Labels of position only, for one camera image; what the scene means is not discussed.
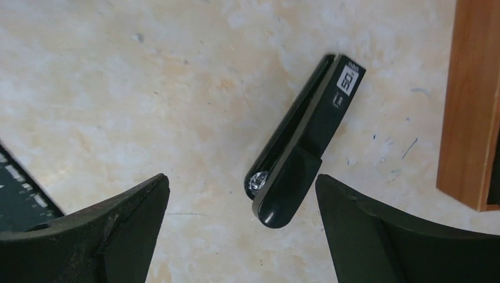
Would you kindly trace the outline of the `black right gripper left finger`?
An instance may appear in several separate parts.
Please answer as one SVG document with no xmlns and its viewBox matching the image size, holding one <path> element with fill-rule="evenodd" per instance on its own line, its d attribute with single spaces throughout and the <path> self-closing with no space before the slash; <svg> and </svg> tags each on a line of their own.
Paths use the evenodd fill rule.
<svg viewBox="0 0 500 283">
<path fill-rule="evenodd" d="M 1 233 L 2 282 L 145 282 L 169 200 L 158 174 L 22 232 Z"/>
</svg>

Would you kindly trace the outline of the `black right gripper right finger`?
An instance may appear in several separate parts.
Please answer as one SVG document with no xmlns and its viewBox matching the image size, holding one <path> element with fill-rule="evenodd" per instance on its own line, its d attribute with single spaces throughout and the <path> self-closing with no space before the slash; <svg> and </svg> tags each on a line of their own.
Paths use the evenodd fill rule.
<svg viewBox="0 0 500 283">
<path fill-rule="evenodd" d="M 315 191 L 338 282 L 498 282 L 499 236 L 438 224 L 329 175 Z"/>
</svg>

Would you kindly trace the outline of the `black stapler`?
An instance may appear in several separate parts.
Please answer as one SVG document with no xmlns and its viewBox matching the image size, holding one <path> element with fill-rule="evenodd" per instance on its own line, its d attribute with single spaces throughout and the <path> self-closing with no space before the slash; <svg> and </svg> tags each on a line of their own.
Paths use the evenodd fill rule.
<svg viewBox="0 0 500 283">
<path fill-rule="evenodd" d="M 366 69 L 326 54 L 244 178 L 255 217 L 267 228 L 289 224 L 308 193 Z"/>
</svg>

